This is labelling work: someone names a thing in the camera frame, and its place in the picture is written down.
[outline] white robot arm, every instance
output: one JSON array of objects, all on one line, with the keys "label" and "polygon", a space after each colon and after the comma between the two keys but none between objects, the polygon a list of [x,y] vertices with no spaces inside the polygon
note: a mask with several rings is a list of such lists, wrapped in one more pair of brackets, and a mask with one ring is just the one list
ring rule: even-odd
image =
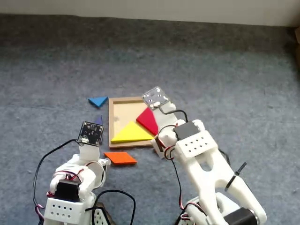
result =
[{"label": "white robot arm", "polygon": [[[223,158],[209,132],[200,120],[178,120],[174,115],[176,107],[159,88],[146,92],[144,102],[153,111],[159,133],[151,140],[158,155],[163,158],[167,151],[175,152],[175,157],[183,165],[191,178],[197,198],[191,200],[199,204],[189,204],[185,210],[189,219],[197,225],[263,225],[267,216],[244,180],[234,172]],[[202,168],[207,163],[210,171]],[[216,188],[225,188],[239,205]]]},{"label": "white robot arm", "polygon": [[[76,141],[79,144],[80,154],[73,155],[68,162],[56,169],[50,183],[50,191],[47,193],[44,216],[37,209],[41,206],[36,204],[34,192],[33,198],[40,217],[39,224],[91,224],[92,210],[87,209],[92,208],[95,203],[96,197],[92,190],[103,186],[111,164],[109,159],[99,158],[103,128],[99,124],[83,122]],[[102,217],[98,216],[101,222],[108,224],[103,213],[102,210],[97,209],[97,214],[102,215]]]}]

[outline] blue triangle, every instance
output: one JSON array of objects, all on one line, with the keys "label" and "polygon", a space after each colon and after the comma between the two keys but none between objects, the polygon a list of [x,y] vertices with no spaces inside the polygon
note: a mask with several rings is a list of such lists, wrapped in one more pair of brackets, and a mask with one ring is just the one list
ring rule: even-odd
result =
[{"label": "blue triangle", "polygon": [[95,120],[95,122],[94,122],[94,123],[97,123],[97,124],[103,125],[103,123],[102,123],[102,115],[101,115],[101,116],[98,116],[98,117],[96,118],[96,120]]},{"label": "blue triangle", "polygon": [[91,97],[89,98],[89,102],[91,102],[93,105],[100,107],[102,106],[106,101],[108,97]]}]

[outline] gray carpet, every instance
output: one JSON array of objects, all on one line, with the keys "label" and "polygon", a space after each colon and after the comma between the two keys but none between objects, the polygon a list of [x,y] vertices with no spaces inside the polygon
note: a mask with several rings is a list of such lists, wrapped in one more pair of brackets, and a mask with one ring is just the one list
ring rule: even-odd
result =
[{"label": "gray carpet", "polygon": [[[293,31],[286,28],[72,16],[0,16],[0,224],[38,224],[31,197],[40,158],[77,138],[83,120],[108,105],[87,98],[140,96],[160,85],[190,119],[201,119],[242,172],[268,225],[300,221],[300,85]],[[152,149],[128,149],[136,166],[109,171],[104,189],[135,196],[136,225],[171,225],[180,210],[171,162]],[[78,152],[71,144],[41,167],[45,204],[56,167]],[[184,200],[196,196],[178,164]],[[101,200],[119,225],[132,203]]]}]

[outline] black wire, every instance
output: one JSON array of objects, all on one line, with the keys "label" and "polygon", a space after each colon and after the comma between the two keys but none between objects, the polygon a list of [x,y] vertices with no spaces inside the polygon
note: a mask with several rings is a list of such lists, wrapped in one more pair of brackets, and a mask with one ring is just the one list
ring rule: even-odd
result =
[{"label": "black wire", "polygon": [[48,152],[47,154],[45,154],[42,159],[39,161],[38,165],[37,165],[37,170],[36,173],[34,174],[34,179],[33,179],[33,185],[32,185],[32,199],[33,202],[35,204],[35,206],[38,205],[37,201],[36,201],[36,184],[37,184],[37,177],[38,177],[38,171],[39,168],[41,167],[41,164],[43,162],[43,160],[49,156],[50,154],[54,153],[55,151],[57,151],[58,149],[61,149],[62,147],[64,147],[65,145],[71,143],[71,142],[76,142],[77,144],[80,144],[76,139],[71,139],[65,143],[63,143],[62,145],[58,146],[57,148],[53,149],[52,151]]},{"label": "black wire", "polygon": [[163,128],[160,129],[159,133],[157,134],[157,136],[159,137],[159,134],[160,132],[162,132],[163,129],[167,128],[167,127],[176,127],[175,125],[173,124],[170,124],[170,125],[167,125],[167,126],[164,126]]},{"label": "black wire", "polygon": [[222,151],[221,149],[219,149],[219,151],[225,156],[227,163],[230,165],[230,159],[229,159],[229,156],[227,155],[227,153]]},{"label": "black wire", "polygon": [[185,120],[186,120],[186,123],[188,122],[188,115],[185,111],[183,111],[182,109],[176,109],[176,110],[171,110],[171,111],[168,111],[168,112],[164,112],[160,107],[159,107],[159,110],[164,114],[164,115],[169,115],[169,114],[172,114],[172,113],[176,113],[176,112],[180,112],[180,113],[183,113],[184,114],[184,117],[185,117]]},{"label": "black wire", "polygon": [[[175,173],[176,173],[176,177],[177,177],[178,184],[179,184],[179,190],[180,190],[180,193],[179,193],[179,202],[180,202],[181,196],[182,196],[181,182],[180,182],[180,179],[179,179],[179,175],[178,175],[178,172],[177,172],[176,165],[175,165],[175,163],[174,163],[174,161],[173,161],[172,151],[174,151],[174,149],[172,149],[172,150],[170,151],[170,160],[171,160],[171,162],[172,162],[172,164],[173,164],[173,166],[174,166]],[[191,204],[192,204],[191,202],[188,203],[188,204],[186,204],[186,206],[183,208],[182,211],[184,212],[184,211],[187,209],[188,205],[191,205]],[[201,211],[202,213],[204,213],[204,214],[206,215],[206,213],[201,209],[200,206],[197,207],[197,208],[198,208],[199,211]]]},{"label": "black wire", "polygon": [[172,162],[172,164],[173,164],[173,166],[174,166],[174,169],[175,169],[175,173],[176,173],[176,177],[177,177],[177,181],[178,181],[178,184],[179,184],[179,200],[178,200],[178,202],[180,202],[180,200],[181,200],[181,194],[182,194],[182,189],[181,189],[181,182],[180,182],[180,179],[179,179],[179,175],[178,175],[178,172],[177,172],[177,168],[176,168],[176,165],[175,165],[175,163],[174,163],[174,161],[173,161],[173,158],[172,158],[172,151],[174,151],[174,149],[172,149],[171,151],[170,151],[170,159],[171,159],[171,162]]},{"label": "black wire", "polygon": [[133,219],[135,217],[135,205],[136,205],[135,198],[132,195],[128,194],[127,192],[121,191],[121,190],[106,190],[106,191],[103,191],[100,194],[98,194],[98,196],[97,196],[97,198],[95,200],[95,203],[94,203],[93,207],[91,208],[91,210],[93,210],[92,211],[92,225],[95,225],[95,210],[96,210],[95,207],[97,205],[97,202],[98,202],[100,196],[103,195],[103,194],[105,194],[105,193],[110,193],[110,192],[121,193],[121,194],[124,194],[124,195],[126,195],[126,196],[128,196],[129,198],[132,199],[132,201],[133,201],[133,209],[132,209],[132,216],[131,216],[131,221],[130,221],[130,225],[132,225]]}]

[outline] wooden frame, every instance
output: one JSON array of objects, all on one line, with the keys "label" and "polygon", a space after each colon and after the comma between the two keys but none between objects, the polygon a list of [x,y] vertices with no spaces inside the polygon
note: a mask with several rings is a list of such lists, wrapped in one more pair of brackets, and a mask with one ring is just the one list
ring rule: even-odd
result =
[{"label": "wooden frame", "polygon": [[129,116],[132,119],[126,121],[128,123],[129,121],[132,121],[135,119],[147,108],[147,105],[143,102],[141,97],[114,97],[108,99],[108,116],[109,116],[109,148],[123,148],[123,147],[138,147],[138,146],[152,146],[150,143],[150,140],[148,141],[137,141],[137,142],[124,142],[124,143],[111,143],[111,139],[116,135],[115,133],[115,123],[118,122],[118,119],[115,118],[117,112],[115,111],[115,107],[117,104],[132,104],[130,107],[135,105],[135,108],[137,109],[136,113],[132,114],[132,111],[130,112],[123,112],[122,115]]}]

